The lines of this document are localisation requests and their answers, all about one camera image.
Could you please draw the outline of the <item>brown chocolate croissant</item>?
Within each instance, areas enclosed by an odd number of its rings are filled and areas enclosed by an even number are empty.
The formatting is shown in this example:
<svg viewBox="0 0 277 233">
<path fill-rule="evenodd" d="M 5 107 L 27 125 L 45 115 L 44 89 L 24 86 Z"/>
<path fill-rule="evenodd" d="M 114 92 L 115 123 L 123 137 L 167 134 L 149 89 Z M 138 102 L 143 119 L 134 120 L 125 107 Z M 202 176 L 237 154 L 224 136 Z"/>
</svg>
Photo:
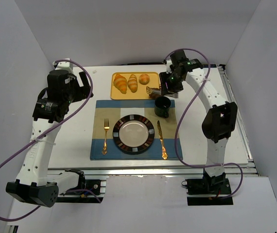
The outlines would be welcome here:
<svg viewBox="0 0 277 233">
<path fill-rule="evenodd" d="M 161 96 L 161 90 L 159 88 L 147 88 L 146 91 L 151 99 L 156 99 Z"/>
</svg>

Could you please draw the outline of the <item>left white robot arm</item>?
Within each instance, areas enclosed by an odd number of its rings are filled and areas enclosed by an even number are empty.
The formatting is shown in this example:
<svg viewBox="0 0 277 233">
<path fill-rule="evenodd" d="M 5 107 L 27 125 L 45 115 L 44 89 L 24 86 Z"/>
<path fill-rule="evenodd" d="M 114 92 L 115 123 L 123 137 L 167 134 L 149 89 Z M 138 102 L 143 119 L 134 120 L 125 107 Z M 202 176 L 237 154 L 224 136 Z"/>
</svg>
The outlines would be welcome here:
<svg viewBox="0 0 277 233">
<path fill-rule="evenodd" d="M 67 169 L 56 179 L 47 177 L 54 141 L 73 102 L 92 97 L 86 74 L 79 73 L 82 86 L 70 70 L 56 69 L 47 76 L 48 86 L 38 95 L 33 112 L 33 129 L 26 156 L 14 182 L 8 182 L 6 192 L 20 202 L 52 207 L 59 194 L 82 188 L 83 172 Z"/>
</svg>

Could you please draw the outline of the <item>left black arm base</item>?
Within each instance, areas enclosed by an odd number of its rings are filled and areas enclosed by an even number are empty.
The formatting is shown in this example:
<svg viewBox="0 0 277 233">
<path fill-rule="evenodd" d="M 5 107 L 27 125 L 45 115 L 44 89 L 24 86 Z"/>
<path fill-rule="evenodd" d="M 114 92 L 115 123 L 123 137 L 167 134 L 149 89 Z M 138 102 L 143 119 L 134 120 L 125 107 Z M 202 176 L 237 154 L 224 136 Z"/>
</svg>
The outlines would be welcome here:
<svg viewBox="0 0 277 233">
<path fill-rule="evenodd" d="M 105 194 L 106 180 L 86 180 L 85 189 L 71 189 L 58 196 L 57 203 L 100 203 Z"/>
</svg>

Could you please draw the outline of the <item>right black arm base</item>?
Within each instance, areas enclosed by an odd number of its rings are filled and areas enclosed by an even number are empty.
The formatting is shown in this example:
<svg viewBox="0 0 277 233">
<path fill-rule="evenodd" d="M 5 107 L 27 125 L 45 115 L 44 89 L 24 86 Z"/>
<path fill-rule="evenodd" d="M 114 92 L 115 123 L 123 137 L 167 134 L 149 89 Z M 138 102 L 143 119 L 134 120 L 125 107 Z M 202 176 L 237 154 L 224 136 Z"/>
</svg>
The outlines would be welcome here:
<svg viewBox="0 0 277 233">
<path fill-rule="evenodd" d="M 231 187 L 226 174 L 210 177 L 204 172 L 200 179 L 186 179 L 181 183 L 187 190 L 188 206 L 233 205 Z"/>
</svg>

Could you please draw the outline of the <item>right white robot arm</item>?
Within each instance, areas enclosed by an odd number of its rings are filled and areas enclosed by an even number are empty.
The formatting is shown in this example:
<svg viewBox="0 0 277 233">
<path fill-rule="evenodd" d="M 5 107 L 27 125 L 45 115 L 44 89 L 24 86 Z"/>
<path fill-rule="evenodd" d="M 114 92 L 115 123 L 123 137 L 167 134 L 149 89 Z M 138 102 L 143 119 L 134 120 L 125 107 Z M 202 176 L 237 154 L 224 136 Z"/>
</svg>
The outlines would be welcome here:
<svg viewBox="0 0 277 233">
<path fill-rule="evenodd" d="M 166 71 L 159 75 L 161 94 L 177 94 L 183 90 L 183 83 L 195 91 L 191 102 L 199 98 L 207 113 L 202 123 L 208 143 L 204 177 L 211 183 L 221 183 L 225 179 L 225 148 L 235 129 L 238 107 L 223 98 L 210 82 L 210 62 L 207 63 L 208 69 L 204 70 L 198 59 L 187 58 L 184 49 L 171 52 L 165 62 Z"/>
</svg>

